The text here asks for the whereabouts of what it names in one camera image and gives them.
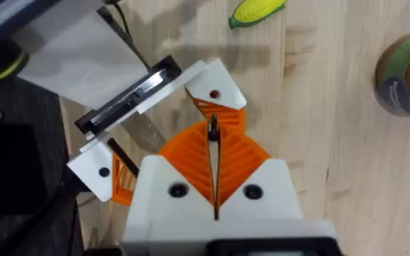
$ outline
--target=wood grain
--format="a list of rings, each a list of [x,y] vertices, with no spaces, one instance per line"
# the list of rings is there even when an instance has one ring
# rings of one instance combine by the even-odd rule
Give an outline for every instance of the wood grain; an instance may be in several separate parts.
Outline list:
[[[183,68],[223,60],[248,100],[247,135],[286,160],[305,217],[332,219],[344,252],[410,255],[410,118],[389,114],[372,83],[383,51],[410,33],[410,0],[292,0],[257,26],[231,31],[226,20],[238,3],[122,7],[150,64],[167,54]],[[200,119],[178,91],[115,134],[140,161]],[[119,213],[113,226],[124,223]]]

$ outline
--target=screw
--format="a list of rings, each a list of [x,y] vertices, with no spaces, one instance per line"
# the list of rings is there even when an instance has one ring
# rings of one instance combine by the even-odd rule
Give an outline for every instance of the screw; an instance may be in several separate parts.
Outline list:
[[[210,98],[211,99],[217,99],[217,98],[219,98],[219,96],[221,96],[221,93],[218,90],[212,90],[210,92]]]
[[[243,192],[245,193],[245,196],[250,200],[258,200],[263,196],[262,188],[255,184],[245,186]]]
[[[110,170],[107,167],[102,167],[101,169],[99,169],[99,175],[105,178],[110,175]]]
[[[189,188],[185,183],[175,183],[169,188],[169,195],[173,198],[182,198],[188,194]]]

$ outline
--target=wire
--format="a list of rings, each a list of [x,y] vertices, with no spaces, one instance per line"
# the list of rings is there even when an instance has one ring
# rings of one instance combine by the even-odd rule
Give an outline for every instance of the wire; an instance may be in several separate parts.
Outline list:
[[[122,19],[122,24],[125,27],[125,32],[127,34],[130,34],[129,32],[129,27],[127,26],[127,22],[126,22],[126,16],[125,14],[122,12],[121,6],[116,2],[116,1],[112,1],[112,5],[115,7],[115,9],[117,9],[118,13],[121,16]]]

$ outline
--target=orange 3d-printed part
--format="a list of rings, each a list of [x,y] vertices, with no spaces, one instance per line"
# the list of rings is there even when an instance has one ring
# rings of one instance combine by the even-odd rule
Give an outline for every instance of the orange 3d-printed part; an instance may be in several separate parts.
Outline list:
[[[216,114],[218,116],[219,125],[237,129],[242,134],[245,133],[244,109],[235,110],[196,98],[192,98],[192,101],[207,120],[211,119],[212,114]]]
[[[159,152],[211,204],[213,180],[208,151],[208,122],[203,121],[180,132]]]
[[[113,154],[112,163],[112,201],[130,206],[136,178],[128,167]]]
[[[270,155],[245,134],[220,128],[218,196],[221,206]]]

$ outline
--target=black screw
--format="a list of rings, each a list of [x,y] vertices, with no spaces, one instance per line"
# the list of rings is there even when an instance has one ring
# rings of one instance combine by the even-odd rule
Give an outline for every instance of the black screw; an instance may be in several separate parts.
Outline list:
[[[189,188],[185,183],[175,183],[169,188],[169,195],[173,198],[182,198],[188,194]]]
[[[258,200],[263,196],[262,188],[255,184],[250,184],[244,187],[243,192],[248,199]]]
[[[107,167],[102,167],[101,169],[99,169],[99,175],[105,178],[110,175],[110,170]]]

